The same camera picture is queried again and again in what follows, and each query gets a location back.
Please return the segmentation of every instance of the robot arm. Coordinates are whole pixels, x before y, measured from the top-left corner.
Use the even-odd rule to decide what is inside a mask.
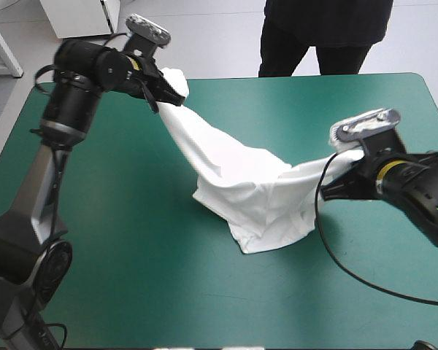
[[[381,109],[338,122],[330,143],[361,147],[364,157],[321,187],[323,199],[379,199],[402,210],[438,247],[438,152],[407,153],[395,130],[401,116]]]
[[[58,217],[58,191],[72,147],[83,141],[102,93],[118,91],[181,105],[153,59],[170,41],[167,31],[138,16],[122,52],[69,40],[54,58],[55,88],[39,129],[41,146],[10,209],[0,216],[0,338],[12,350],[55,350],[39,312],[50,302],[72,261],[72,246]]]

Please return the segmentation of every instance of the person's leg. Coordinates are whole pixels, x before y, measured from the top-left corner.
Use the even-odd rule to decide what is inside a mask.
[[[317,47],[321,75],[358,74],[371,46]]]
[[[289,77],[300,63],[308,46],[290,33],[264,20],[261,34],[261,65],[259,77]]]

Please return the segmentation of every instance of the white cabinet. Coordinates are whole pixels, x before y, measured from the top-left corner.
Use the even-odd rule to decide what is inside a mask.
[[[58,38],[117,31],[120,0],[40,0]]]

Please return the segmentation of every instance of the black cable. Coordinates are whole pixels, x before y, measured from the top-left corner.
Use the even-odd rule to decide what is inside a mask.
[[[113,39],[115,39],[117,36],[122,36],[122,35],[126,35],[128,36],[127,33],[116,33],[116,34],[112,34],[110,35],[107,40],[102,44],[102,46],[106,46],[107,44],[109,44],[109,42],[111,42]]]
[[[68,328],[66,328],[66,325],[63,323],[46,323],[46,327],[59,327],[62,330],[64,330],[64,338],[62,339],[60,343],[60,350],[62,350],[65,347],[66,338],[68,337]]]
[[[36,72],[36,74],[34,75],[34,87],[40,92],[43,93],[44,95],[48,95],[50,96],[50,93],[45,90],[38,82],[37,80],[45,73],[47,73],[48,71],[53,71],[55,70],[57,67],[53,64],[49,64],[47,66],[43,66],[39,71]]]
[[[386,289],[384,287],[380,287],[376,284],[373,284],[369,281],[367,281],[366,279],[361,278],[359,275],[355,274],[354,272],[352,272],[351,270],[349,270],[348,268],[346,268],[340,261],[339,259],[337,259],[336,255],[333,253],[333,251],[331,250],[331,247],[328,244],[328,241],[326,240],[326,236],[324,234],[323,231],[323,226],[320,222],[320,213],[318,211],[318,196],[320,194],[320,190],[321,190],[321,184],[323,183],[324,180],[324,176],[326,175],[326,171],[328,170],[329,164],[331,164],[331,162],[334,160],[334,158],[337,156],[337,153],[335,153],[334,155],[332,155],[328,162],[325,164],[324,169],[323,169],[323,173],[321,174],[320,177],[320,181],[318,182],[318,186],[316,187],[316,191],[315,191],[315,218],[316,218],[316,225],[318,228],[318,231],[320,231],[320,237],[321,237],[321,241],[323,241],[324,247],[326,248],[326,251],[328,252],[329,256],[331,257],[331,259],[336,263],[337,266],[339,266],[339,268],[341,270],[343,270],[347,275],[353,277],[354,279],[356,279],[357,281],[365,284],[366,286],[373,288],[379,292],[383,292],[389,295],[392,295],[394,297],[398,297],[401,299],[405,299],[405,300],[410,300],[410,301],[414,301],[416,303],[422,303],[422,304],[428,304],[428,305],[433,305],[433,306],[438,306],[438,301],[436,300],[429,300],[429,299],[422,299],[420,297],[413,297],[411,295],[406,295],[406,294],[402,294],[402,293],[398,293],[398,292],[394,292],[393,290],[390,289]]]

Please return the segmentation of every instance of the black shirt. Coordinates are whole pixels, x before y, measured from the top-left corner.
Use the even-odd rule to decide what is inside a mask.
[[[266,0],[264,13],[302,44],[368,46],[383,40],[393,0]]]

